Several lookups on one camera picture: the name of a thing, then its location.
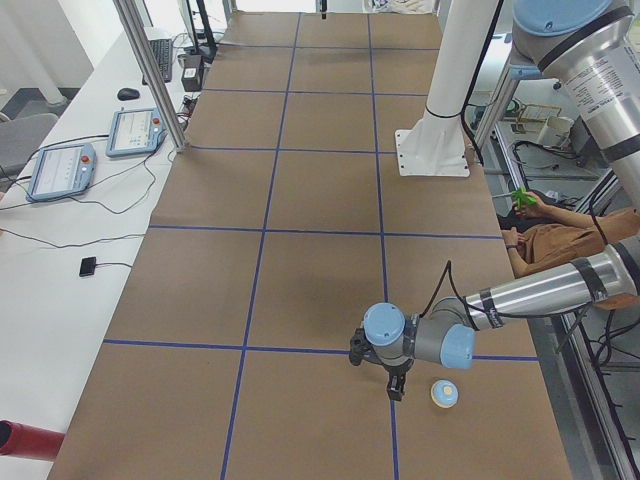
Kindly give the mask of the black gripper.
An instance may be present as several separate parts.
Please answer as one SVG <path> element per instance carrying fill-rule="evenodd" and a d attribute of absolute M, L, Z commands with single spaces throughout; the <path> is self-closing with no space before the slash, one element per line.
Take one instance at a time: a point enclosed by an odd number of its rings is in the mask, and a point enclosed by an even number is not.
<path fill-rule="evenodd" d="M 386 392 L 390 399 L 401 401 L 404 396 L 406 375 L 411 369 L 410 363 L 388 367 L 389 379 L 386 385 Z"/>

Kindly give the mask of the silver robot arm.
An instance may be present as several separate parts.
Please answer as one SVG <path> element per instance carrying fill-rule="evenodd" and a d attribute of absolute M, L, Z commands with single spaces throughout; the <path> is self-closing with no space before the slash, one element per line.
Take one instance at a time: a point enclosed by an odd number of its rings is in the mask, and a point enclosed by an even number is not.
<path fill-rule="evenodd" d="M 604 159 L 637 201 L 639 59 L 626 37 L 632 19 L 624 1 L 518 1 L 512 32 L 516 57 L 567 89 Z M 466 297 L 432 297 L 418 314 L 390 303 L 366 311 L 349 360 L 380 365 L 391 399 L 402 398 L 418 360 L 469 368 L 478 331 L 591 305 L 614 310 L 638 299 L 637 205 L 598 216 L 530 195 L 514 210 L 532 226 L 503 232 L 513 281 Z"/>

